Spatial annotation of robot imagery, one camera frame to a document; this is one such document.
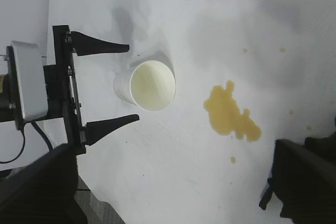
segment white paper cup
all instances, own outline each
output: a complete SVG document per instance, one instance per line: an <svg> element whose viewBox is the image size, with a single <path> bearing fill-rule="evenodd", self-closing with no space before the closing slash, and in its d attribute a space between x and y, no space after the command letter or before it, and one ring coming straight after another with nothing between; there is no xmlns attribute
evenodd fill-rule
<svg viewBox="0 0 336 224"><path fill-rule="evenodd" d="M148 111L167 107L175 97L175 77L169 67L149 60L116 75L116 95Z"/></svg>

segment black cable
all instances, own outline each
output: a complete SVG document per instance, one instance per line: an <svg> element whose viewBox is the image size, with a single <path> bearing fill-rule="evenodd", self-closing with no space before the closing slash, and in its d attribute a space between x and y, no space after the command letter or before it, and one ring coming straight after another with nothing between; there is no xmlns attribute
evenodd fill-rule
<svg viewBox="0 0 336 224"><path fill-rule="evenodd" d="M24 128L25 128L25 126L23 126L22 130L21 130L22 137L23 137L23 142L22 142L22 147L21 147L21 150L20 150L19 154L17 154L16 157L14 157L13 159L11 159L9 161L0 161L0 164L8 164L8 163L11 163L13 161L16 161L22 155L22 152L23 152L23 150L25 149L25 146L26 146L26 137L25 137Z"/></svg>
<svg viewBox="0 0 336 224"><path fill-rule="evenodd" d="M52 144L51 144L49 138L47 137L47 135L41 130L41 128L37 125L36 122L32 122L31 124L34 127L34 129L37 131L37 133L40 134L40 136L43 138L44 142L46 142L49 151L51 151L52 150Z"/></svg>
<svg viewBox="0 0 336 224"><path fill-rule="evenodd" d="M33 128L37 131L38 134L40 134L40 136L43 138L43 140L46 142L47 146L48 146L48 149L49 151L52 150L52 144L49 140L49 138L47 137L47 135L41 130L41 128L37 125L36 122L32 122L31 123ZM22 133L22 137L23 137L23 142L22 142L22 147L21 147L21 150L19 152L19 154L17 154L16 157L14 157L13 159L11 160L8 160L8 161L0 161L0 164L4 165L4 164L9 164L13 161L16 161L23 153L24 149L25 149L25 146L26 146L26 136L25 136L25 131L24 131L24 128L25 128L25 125L22 127L22 130L21 130L21 133Z"/></svg>

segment yellow liquid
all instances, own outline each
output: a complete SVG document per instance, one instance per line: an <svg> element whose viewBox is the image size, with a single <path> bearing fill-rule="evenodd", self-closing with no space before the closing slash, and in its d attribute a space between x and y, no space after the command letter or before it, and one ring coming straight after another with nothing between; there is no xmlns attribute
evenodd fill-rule
<svg viewBox="0 0 336 224"><path fill-rule="evenodd" d="M233 163L233 164L236 163L236 158L235 157L231 157L230 160L231 160L231 163Z"/></svg>
<svg viewBox="0 0 336 224"><path fill-rule="evenodd" d="M250 118L248 109L240 113L237 102L233 99L234 89L235 83L232 81L227 81L226 89L222 86L213 87L210 98L204 102L210 124L220 135L230 135L234 131L239 140L246 135L248 142L258 141L261 129Z"/></svg>

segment cup rim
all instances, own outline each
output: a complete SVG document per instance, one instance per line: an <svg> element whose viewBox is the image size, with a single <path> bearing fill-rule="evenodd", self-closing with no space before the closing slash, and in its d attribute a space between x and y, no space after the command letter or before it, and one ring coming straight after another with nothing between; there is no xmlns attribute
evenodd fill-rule
<svg viewBox="0 0 336 224"><path fill-rule="evenodd" d="M131 83L132 83L132 80L133 80L134 73L135 73L135 72L136 72L142 65L144 65L144 64L146 64L146 63L148 63L148 62L151 62L151 61L158 62L158 63L164 65L165 67L167 67L167 68L169 69L169 71L171 72L173 78L174 78L174 95L173 95L173 97L172 97L172 100L171 100L165 107L163 107L163 108L161 108L161 109L159 109L159 110L148 110L148 109L145 109L144 107L140 106L140 105L137 103L137 101L134 99L134 97L133 97L132 87L131 87ZM163 62L161 62L161 61L159 61L159 60L147 60L147 61L144 61L144 62L140 63L139 65L137 65L137 66L133 69L133 71L132 71L132 75L131 75L131 79L130 79L130 82L129 82L129 89L130 89L130 93L131 93L132 101L133 101L138 107L140 107L141 109L143 109L143 110L145 110L145 111L148 111L148 112L159 112L159 111L162 111L162 110L164 110L165 108L167 108L167 107L172 103L172 101L174 101L174 99L175 99L175 94L176 94L176 79L175 79L175 75L174 75L173 71L172 71L172 70L171 70L165 63L163 63Z"/></svg>

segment gray floor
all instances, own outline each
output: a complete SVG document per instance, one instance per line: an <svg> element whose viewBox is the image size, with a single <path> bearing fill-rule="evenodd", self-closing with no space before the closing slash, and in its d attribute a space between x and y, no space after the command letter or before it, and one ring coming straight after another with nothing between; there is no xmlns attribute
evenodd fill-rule
<svg viewBox="0 0 336 224"><path fill-rule="evenodd" d="M81 178L78 188L88 189ZM77 191L75 200L86 214L89 224L125 224L110 204L97 200L90 191Z"/></svg>

